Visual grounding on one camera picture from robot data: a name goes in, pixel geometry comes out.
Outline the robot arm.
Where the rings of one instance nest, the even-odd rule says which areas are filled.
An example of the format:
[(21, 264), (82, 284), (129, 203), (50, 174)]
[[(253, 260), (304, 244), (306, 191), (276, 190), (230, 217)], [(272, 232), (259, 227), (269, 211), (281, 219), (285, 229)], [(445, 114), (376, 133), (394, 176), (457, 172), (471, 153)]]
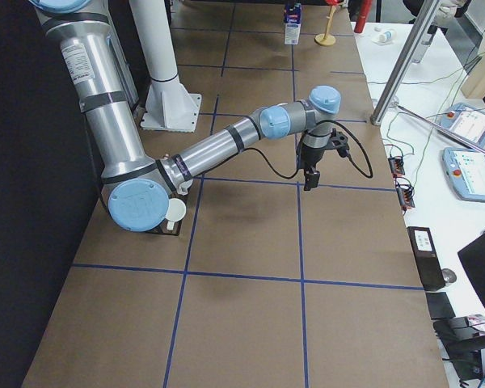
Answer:
[(326, 151), (348, 156), (348, 139), (336, 129), (340, 93), (317, 86), (307, 99), (259, 108), (185, 150), (150, 157), (145, 140), (184, 140), (195, 130), (201, 96), (189, 93), (179, 79), (164, 3), (132, 1), (129, 6), (151, 77), (140, 120), (133, 115), (133, 85), (120, 64), (108, 3), (33, 2), (45, 35), (59, 44), (99, 148), (107, 210), (118, 226), (131, 232), (172, 229), (185, 215), (182, 197), (192, 181), (262, 139), (300, 135), (296, 169), (305, 177), (305, 190), (318, 185), (316, 166)]

